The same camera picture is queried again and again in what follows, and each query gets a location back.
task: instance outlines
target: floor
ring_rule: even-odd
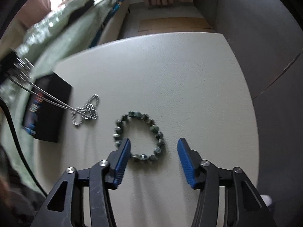
[[[203,18],[194,5],[178,5],[147,9],[144,5],[130,5],[131,13],[127,13],[118,39],[135,37],[138,34],[139,22],[144,19],[168,17],[198,17]]]

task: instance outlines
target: white tabletop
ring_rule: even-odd
[[[184,177],[177,153],[180,137],[218,167],[243,168],[256,185],[259,148],[254,108],[223,35],[132,37],[69,57],[55,73],[73,86],[73,107],[82,107],[92,94],[100,96],[99,118],[75,128],[67,112],[62,142],[36,146],[36,173],[46,189],[65,168],[84,169],[106,159],[115,150],[115,120],[129,110],[155,120],[164,133],[166,153],[154,164],[128,163],[122,184],[110,191],[118,226],[191,226],[199,191],[192,190]],[[131,139],[133,153],[149,155],[156,144],[138,120],[127,126],[125,137]]]

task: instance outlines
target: metal chain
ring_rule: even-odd
[[[32,83],[29,75],[30,75],[31,68],[33,68],[34,66],[29,62],[28,59],[26,59],[26,58],[24,58],[24,59],[25,59],[25,61],[20,58],[17,59],[18,61],[14,63],[15,68],[11,69],[8,72],[8,74],[6,74],[6,77],[8,79],[10,79],[12,82],[17,84],[22,89],[28,91],[29,93],[31,93],[33,95],[38,96],[39,98],[41,98],[42,100],[44,100],[48,103],[51,103],[57,107],[60,107],[60,108],[66,109],[66,110],[71,110],[72,111],[72,122],[75,126],[80,126],[83,123],[83,120],[95,120],[96,118],[98,118],[98,113],[96,111],[98,103],[99,103],[98,95],[96,95],[96,94],[92,95],[82,108],[73,108],[73,107],[69,106],[68,104],[64,103],[63,101],[60,101],[59,99],[55,98],[54,96],[48,94],[46,91],[44,91],[43,89],[39,88],[34,83]],[[34,91],[23,86],[23,84],[19,83],[12,76],[14,76],[20,82],[28,83],[33,88],[39,90],[40,92],[42,92],[43,94],[50,97],[51,99],[53,99],[56,102],[53,102],[45,97],[38,95]],[[80,115],[79,122],[76,122],[76,114]]]

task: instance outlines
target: green stone bead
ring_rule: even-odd
[[[165,141],[163,139],[159,139],[158,142],[157,142],[157,145],[159,147],[163,147],[165,145]]]
[[[146,154],[141,154],[140,155],[140,160],[143,161],[143,162],[147,162],[148,161],[148,157]]]
[[[122,120],[116,120],[116,125],[119,126],[119,127],[122,127],[123,126],[123,122]]]
[[[133,117],[134,116],[134,111],[128,111],[128,116]]]
[[[149,115],[144,113],[144,114],[142,114],[141,119],[144,120],[144,121],[147,121],[149,119]]]
[[[155,161],[155,160],[157,160],[158,159],[158,157],[155,155],[155,154],[151,154],[149,157],[148,157],[148,160],[149,161]]]
[[[134,159],[134,162],[139,162],[140,161],[140,155],[138,155],[138,154],[134,154],[133,156],[132,156],[132,158]]]
[[[151,132],[157,134],[158,131],[159,131],[159,127],[158,127],[157,125],[152,125],[152,126],[150,127],[150,130],[151,130]]]
[[[135,117],[136,119],[141,119],[142,113],[140,113],[140,112],[134,112],[134,117]]]
[[[152,125],[155,124],[155,121],[154,121],[153,119],[149,118],[149,119],[147,120],[147,124],[150,125],[150,126],[152,126]]]
[[[163,133],[161,131],[158,131],[158,134],[155,135],[155,137],[160,140],[163,138]]]
[[[113,138],[115,141],[120,141],[122,137],[119,134],[113,134]]]
[[[162,152],[162,149],[161,149],[161,148],[155,148],[155,149],[154,149],[154,154],[155,154],[155,155],[159,155],[159,154],[161,154],[161,152]]]
[[[128,121],[128,115],[124,114],[121,118],[122,121],[127,122]]]
[[[122,134],[123,128],[122,128],[122,127],[119,127],[119,126],[116,126],[115,132],[116,132],[117,134]]]

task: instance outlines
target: black cable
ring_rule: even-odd
[[[28,163],[26,162],[26,159],[22,153],[22,149],[20,147],[20,143],[18,141],[18,137],[17,137],[17,134],[16,134],[16,130],[15,130],[15,127],[14,127],[14,123],[13,123],[13,120],[12,120],[12,117],[11,117],[11,114],[9,112],[9,108],[7,107],[6,103],[4,102],[4,100],[0,97],[0,107],[2,108],[3,112],[4,112],[4,115],[7,119],[7,123],[9,124],[9,128],[11,130],[11,133],[12,133],[12,136],[13,136],[13,139],[14,139],[14,142],[15,142],[15,145],[16,145],[16,149],[18,151],[18,154],[25,166],[25,168],[27,169],[28,173],[31,175],[31,178],[34,180],[35,184],[37,185],[37,187],[41,190],[42,194],[47,197],[47,193],[45,192],[45,190],[42,188],[42,186],[40,185],[40,183],[37,181],[36,177],[34,176],[31,168],[29,167]]]

